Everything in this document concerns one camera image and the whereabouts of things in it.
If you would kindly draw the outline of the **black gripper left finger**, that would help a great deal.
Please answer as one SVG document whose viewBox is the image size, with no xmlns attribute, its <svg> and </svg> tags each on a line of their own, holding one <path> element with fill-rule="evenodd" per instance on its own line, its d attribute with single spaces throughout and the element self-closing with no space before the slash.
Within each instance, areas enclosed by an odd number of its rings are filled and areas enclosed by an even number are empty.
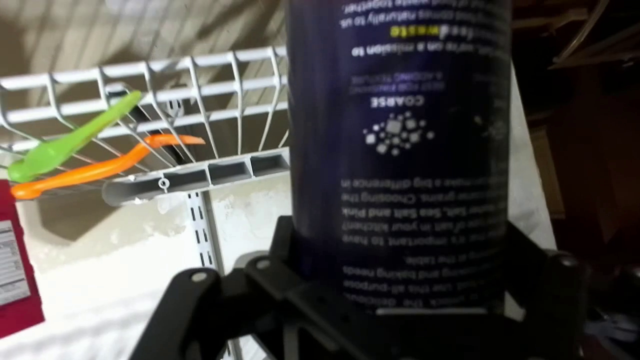
<svg viewBox="0 0 640 360">
<path fill-rule="evenodd" d="M 270 249 L 230 273 L 179 271 L 129 360 L 223 360 L 242 336 L 274 360 L 374 360 L 360 333 L 367 316 L 294 271 L 296 244 L 293 218 L 280 216 Z"/>
</svg>

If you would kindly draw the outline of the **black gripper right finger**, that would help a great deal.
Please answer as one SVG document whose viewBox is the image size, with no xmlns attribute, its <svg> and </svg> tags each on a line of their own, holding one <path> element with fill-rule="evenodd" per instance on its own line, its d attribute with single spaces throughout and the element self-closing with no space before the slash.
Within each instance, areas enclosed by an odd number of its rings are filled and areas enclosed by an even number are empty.
<svg viewBox="0 0 640 360">
<path fill-rule="evenodd" d="M 504 289 L 525 318 L 500 320 L 497 360 L 579 360 L 589 270 L 569 252 L 545 249 L 514 224 L 504 240 Z"/>
</svg>

